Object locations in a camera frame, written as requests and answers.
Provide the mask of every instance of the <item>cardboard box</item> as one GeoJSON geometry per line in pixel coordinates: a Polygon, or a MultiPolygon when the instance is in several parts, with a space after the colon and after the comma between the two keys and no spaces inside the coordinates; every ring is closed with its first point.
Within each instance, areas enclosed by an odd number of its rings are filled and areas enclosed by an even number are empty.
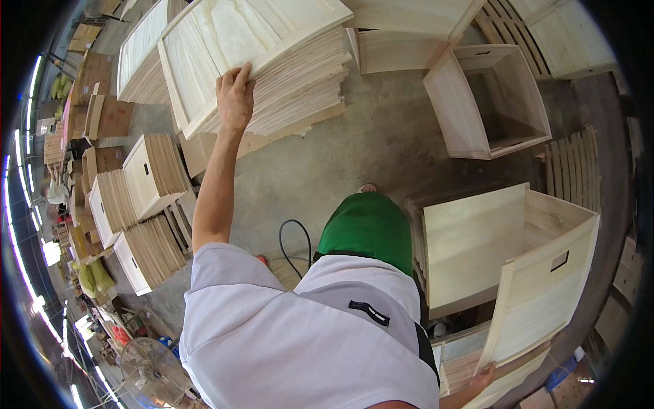
{"type": "Polygon", "coordinates": [[[71,89],[72,105],[87,105],[94,85],[99,82],[98,94],[109,93],[111,85],[111,56],[87,51],[84,61],[77,70],[77,78],[71,89]]]}
{"type": "Polygon", "coordinates": [[[91,48],[101,30],[102,27],[80,24],[73,33],[73,39],[68,46],[68,51],[86,52],[87,49],[91,48]]]}
{"type": "Polygon", "coordinates": [[[89,101],[84,135],[89,143],[106,137],[127,136],[134,102],[118,101],[112,95],[99,95],[95,84],[89,101]]]}
{"type": "Polygon", "coordinates": [[[98,173],[120,169],[123,162],[125,162],[123,147],[86,149],[82,155],[82,191],[84,194],[91,191],[98,173]]]}

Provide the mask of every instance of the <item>wooden pallet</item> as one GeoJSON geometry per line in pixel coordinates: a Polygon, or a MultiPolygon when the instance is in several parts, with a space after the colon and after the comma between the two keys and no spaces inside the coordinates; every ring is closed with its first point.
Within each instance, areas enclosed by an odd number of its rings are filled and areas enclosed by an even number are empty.
{"type": "Polygon", "coordinates": [[[191,190],[163,210],[173,231],[173,236],[182,250],[182,254],[185,255],[193,252],[192,225],[196,201],[196,194],[191,190]]]}
{"type": "Polygon", "coordinates": [[[543,56],[525,22],[508,0],[488,0],[475,22],[490,44],[516,44],[523,51],[535,79],[552,78],[543,56]]]}
{"type": "Polygon", "coordinates": [[[547,194],[601,213],[600,169],[595,129],[545,145],[547,194]]]}

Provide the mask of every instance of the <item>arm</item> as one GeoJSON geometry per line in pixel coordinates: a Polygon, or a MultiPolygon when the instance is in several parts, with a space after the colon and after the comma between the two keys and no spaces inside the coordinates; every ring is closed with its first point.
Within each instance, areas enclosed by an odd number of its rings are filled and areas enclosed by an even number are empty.
{"type": "Polygon", "coordinates": [[[459,409],[476,398],[488,385],[492,383],[495,375],[495,363],[484,369],[484,372],[475,376],[466,389],[448,395],[439,400],[440,409],[459,409]]]}
{"type": "Polygon", "coordinates": [[[193,216],[193,252],[206,243],[229,243],[234,213],[234,170],[243,132],[252,117],[254,81],[250,63],[216,80],[220,131],[216,138],[193,216]]]}

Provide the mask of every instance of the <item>person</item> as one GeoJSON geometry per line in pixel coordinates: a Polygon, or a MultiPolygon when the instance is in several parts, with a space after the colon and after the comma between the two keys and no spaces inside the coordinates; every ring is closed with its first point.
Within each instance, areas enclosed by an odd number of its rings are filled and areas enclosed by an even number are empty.
{"type": "Polygon", "coordinates": [[[42,187],[41,196],[46,198],[50,204],[64,204],[70,193],[61,183],[59,170],[48,166],[48,171],[50,172],[50,184],[42,187]]]}
{"type": "Polygon", "coordinates": [[[439,401],[411,278],[406,217],[372,185],[324,228],[293,291],[230,245],[236,154],[252,116],[250,64],[216,81],[220,130],[193,218],[194,260],[180,358],[213,408],[460,408],[494,364],[439,401]]]}

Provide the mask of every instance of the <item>red object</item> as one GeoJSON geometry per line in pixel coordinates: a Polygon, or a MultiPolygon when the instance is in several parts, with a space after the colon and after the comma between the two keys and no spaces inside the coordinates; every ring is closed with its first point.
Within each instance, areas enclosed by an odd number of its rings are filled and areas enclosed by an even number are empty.
{"type": "Polygon", "coordinates": [[[111,330],[114,333],[114,338],[116,338],[121,344],[127,345],[129,342],[129,335],[127,335],[124,329],[114,325],[111,327],[111,330]]]}

